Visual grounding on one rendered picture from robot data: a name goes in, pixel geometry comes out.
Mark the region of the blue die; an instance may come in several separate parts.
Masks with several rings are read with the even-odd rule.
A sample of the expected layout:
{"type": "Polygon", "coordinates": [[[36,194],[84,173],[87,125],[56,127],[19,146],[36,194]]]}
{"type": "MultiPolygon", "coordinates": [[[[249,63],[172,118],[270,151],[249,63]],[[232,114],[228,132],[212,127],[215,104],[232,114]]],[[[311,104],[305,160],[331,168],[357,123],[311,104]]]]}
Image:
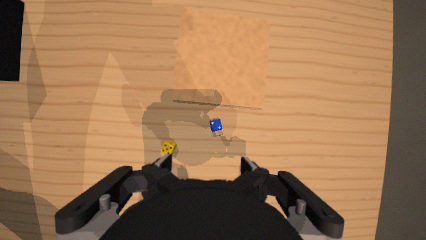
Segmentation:
{"type": "Polygon", "coordinates": [[[222,130],[222,124],[220,119],[210,120],[209,123],[212,132],[222,130]]]}

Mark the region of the tan square mat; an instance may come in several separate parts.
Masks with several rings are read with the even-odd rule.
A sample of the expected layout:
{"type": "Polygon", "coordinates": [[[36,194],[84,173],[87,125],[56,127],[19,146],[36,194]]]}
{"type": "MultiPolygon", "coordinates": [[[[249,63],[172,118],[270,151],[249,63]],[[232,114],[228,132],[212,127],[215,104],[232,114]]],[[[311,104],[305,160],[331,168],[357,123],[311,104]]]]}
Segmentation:
{"type": "Polygon", "coordinates": [[[270,24],[181,9],[172,100],[263,109],[270,24]]]}

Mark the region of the yellow die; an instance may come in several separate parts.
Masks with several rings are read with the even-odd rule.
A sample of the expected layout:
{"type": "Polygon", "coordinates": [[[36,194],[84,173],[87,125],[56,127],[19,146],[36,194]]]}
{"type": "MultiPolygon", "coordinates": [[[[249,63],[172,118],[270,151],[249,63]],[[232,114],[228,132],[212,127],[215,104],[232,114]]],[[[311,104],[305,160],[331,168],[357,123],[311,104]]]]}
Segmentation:
{"type": "Polygon", "coordinates": [[[166,142],[164,142],[160,152],[164,153],[164,154],[172,154],[176,148],[177,144],[167,140],[166,142]]]}

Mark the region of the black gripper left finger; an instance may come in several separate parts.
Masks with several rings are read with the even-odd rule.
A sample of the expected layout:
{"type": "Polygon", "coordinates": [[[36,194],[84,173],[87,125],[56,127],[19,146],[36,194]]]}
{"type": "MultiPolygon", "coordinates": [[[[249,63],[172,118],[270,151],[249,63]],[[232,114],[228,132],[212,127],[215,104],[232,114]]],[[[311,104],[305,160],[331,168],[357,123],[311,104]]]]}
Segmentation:
{"type": "Polygon", "coordinates": [[[118,167],[58,210],[55,213],[56,240],[100,239],[120,218],[118,214],[133,193],[141,192],[144,199],[158,191],[162,194],[193,187],[170,172],[172,154],[159,159],[142,166],[142,170],[133,170],[132,166],[118,167]]]}

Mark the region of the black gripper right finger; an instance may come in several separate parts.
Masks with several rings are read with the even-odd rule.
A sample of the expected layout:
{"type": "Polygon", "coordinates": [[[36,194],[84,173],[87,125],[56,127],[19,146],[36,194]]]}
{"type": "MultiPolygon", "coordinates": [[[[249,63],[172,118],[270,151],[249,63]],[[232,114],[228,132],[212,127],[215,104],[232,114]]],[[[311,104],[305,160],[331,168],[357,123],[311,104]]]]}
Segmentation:
{"type": "Polygon", "coordinates": [[[303,240],[342,240],[345,221],[326,202],[292,173],[278,171],[278,175],[273,175],[257,167],[248,157],[241,157],[241,175],[220,188],[253,194],[263,201],[267,195],[275,196],[286,220],[303,240]]]}

